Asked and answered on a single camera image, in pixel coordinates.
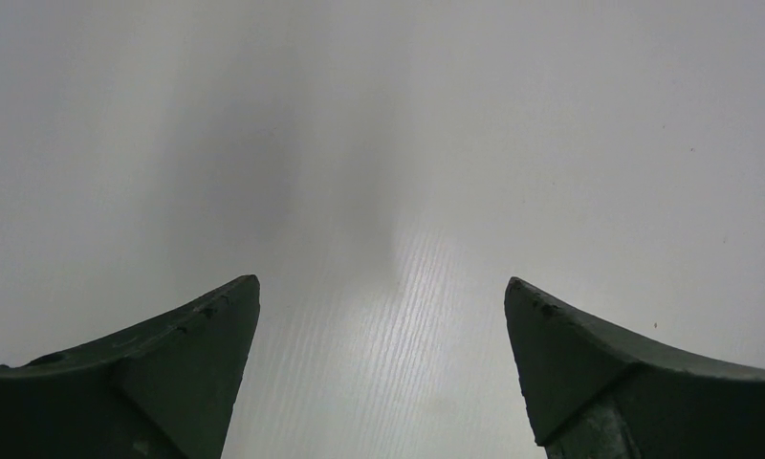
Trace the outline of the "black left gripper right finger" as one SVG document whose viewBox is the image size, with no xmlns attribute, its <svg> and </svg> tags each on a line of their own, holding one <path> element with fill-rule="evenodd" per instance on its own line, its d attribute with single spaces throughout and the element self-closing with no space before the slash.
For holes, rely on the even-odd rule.
<svg viewBox="0 0 765 459">
<path fill-rule="evenodd" d="M 765 458 L 765 369 L 708 358 L 512 278 L 504 311 L 550 458 Z"/>
</svg>

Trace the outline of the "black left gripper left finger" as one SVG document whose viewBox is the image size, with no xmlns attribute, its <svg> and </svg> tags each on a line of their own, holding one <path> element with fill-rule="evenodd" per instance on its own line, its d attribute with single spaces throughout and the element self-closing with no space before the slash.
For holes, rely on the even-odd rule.
<svg viewBox="0 0 765 459">
<path fill-rule="evenodd" d="M 0 458 L 218 458 L 260 314 L 239 276 L 106 337 L 0 365 Z"/>
</svg>

